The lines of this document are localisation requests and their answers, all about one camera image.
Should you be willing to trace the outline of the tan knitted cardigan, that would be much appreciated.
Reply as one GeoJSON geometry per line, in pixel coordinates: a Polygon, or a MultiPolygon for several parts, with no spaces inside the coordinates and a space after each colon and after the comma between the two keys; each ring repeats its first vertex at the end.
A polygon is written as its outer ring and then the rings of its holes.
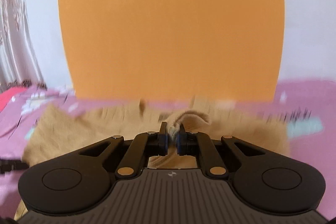
{"type": "Polygon", "coordinates": [[[282,122],[266,122],[237,110],[218,108],[208,100],[195,97],[186,109],[160,110],[140,100],[90,110],[76,118],[49,105],[38,121],[22,159],[34,166],[112,135],[131,140],[139,133],[158,131],[162,122],[167,122],[171,138],[177,137],[177,131],[184,126],[186,131],[203,132],[211,139],[231,135],[270,151],[290,155],[286,125],[282,122]]]}

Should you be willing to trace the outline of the beige patterned curtain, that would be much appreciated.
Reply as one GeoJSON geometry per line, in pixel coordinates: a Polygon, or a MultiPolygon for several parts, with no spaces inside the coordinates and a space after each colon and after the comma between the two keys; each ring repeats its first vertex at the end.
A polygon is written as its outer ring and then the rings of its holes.
{"type": "Polygon", "coordinates": [[[47,87],[31,42],[26,0],[1,0],[1,92],[47,87]]]}

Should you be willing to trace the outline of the red blanket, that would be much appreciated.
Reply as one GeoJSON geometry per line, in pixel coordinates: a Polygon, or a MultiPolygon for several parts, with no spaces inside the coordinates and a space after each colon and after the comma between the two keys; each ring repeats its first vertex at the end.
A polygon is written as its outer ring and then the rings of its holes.
{"type": "Polygon", "coordinates": [[[13,88],[9,88],[8,90],[6,90],[5,92],[1,93],[0,95],[0,111],[2,111],[6,105],[9,103],[9,101],[11,100],[11,98],[13,96],[15,96],[16,94],[19,94],[23,91],[27,90],[24,87],[13,87],[13,88]]]}

